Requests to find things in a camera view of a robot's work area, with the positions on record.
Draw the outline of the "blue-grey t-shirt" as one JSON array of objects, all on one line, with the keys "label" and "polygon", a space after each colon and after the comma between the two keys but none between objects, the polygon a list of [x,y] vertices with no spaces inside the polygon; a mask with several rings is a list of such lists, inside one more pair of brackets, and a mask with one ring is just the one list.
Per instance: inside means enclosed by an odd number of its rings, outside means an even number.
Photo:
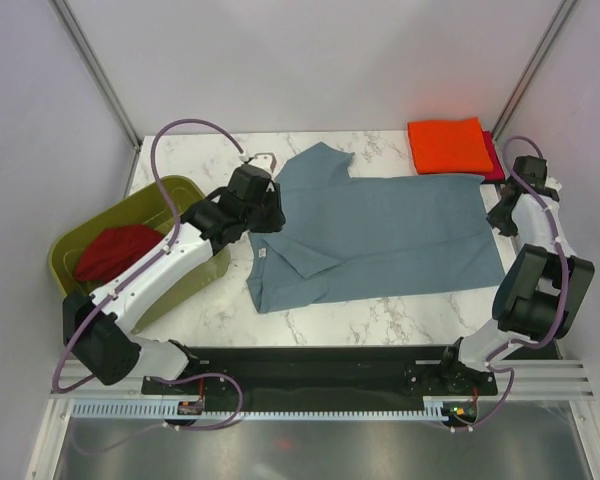
[{"label": "blue-grey t-shirt", "polygon": [[249,236],[258,313],[500,284],[481,177],[352,177],[353,159],[318,143],[279,170],[286,223]]}]

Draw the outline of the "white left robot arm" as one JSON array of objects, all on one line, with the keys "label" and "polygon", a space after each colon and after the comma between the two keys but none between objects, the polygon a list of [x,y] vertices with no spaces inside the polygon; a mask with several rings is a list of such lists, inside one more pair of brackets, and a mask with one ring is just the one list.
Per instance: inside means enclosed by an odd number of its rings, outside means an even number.
[{"label": "white left robot arm", "polygon": [[113,385],[132,372],[165,379],[178,393],[199,382],[199,369],[172,342],[133,335],[141,317],[178,281],[246,232],[281,231],[280,186],[265,169],[243,164],[227,186],[177,215],[174,227],[123,273],[89,294],[78,290],[62,304],[67,351],[91,377]]}]

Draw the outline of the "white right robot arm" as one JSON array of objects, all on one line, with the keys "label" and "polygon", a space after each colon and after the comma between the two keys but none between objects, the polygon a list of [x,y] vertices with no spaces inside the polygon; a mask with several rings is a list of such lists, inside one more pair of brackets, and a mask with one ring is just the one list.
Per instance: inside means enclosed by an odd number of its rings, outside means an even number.
[{"label": "white right robot arm", "polygon": [[569,332],[595,268],[569,246],[558,212],[546,160],[518,157],[487,221],[521,247],[495,294],[491,319],[448,349],[452,360],[437,371],[445,391],[461,393],[473,383],[474,371],[493,372],[514,351],[542,348]]}]

